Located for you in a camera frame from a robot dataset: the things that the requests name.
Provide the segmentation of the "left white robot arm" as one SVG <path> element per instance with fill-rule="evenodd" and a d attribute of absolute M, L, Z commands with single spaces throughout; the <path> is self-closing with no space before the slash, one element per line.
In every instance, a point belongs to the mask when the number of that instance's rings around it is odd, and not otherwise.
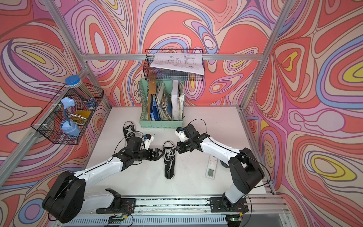
<path fill-rule="evenodd" d="M 153 136 L 132 136 L 127 145 L 115 151 L 107 160 L 81 171 L 62 172 L 42 202 L 50 221 L 67 223 L 79 213 L 92 210 L 106 210 L 108 213 L 125 213 L 131 211 L 125 205 L 121 195 L 111 188 L 99 193 L 88 193 L 95 184 L 120 173 L 127 168 L 139 165 L 142 161 L 158 161 L 163 156 L 159 148 L 151 148 Z"/>

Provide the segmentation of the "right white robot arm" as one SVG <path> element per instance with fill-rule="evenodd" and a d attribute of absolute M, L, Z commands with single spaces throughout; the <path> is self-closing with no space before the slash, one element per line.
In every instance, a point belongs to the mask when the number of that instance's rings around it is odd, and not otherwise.
<path fill-rule="evenodd" d="M 265 177 L 260 162 L 248 148 L 229 147 L 207 133 L 200 134 L 192 124 L 178 127 L 175 134 L 180 139 L 176 148 L 179 154 L 199 150 L 216 157 L 229 168 L 232 185 L 222 195 L 225 206 L 235 205 Z"/>

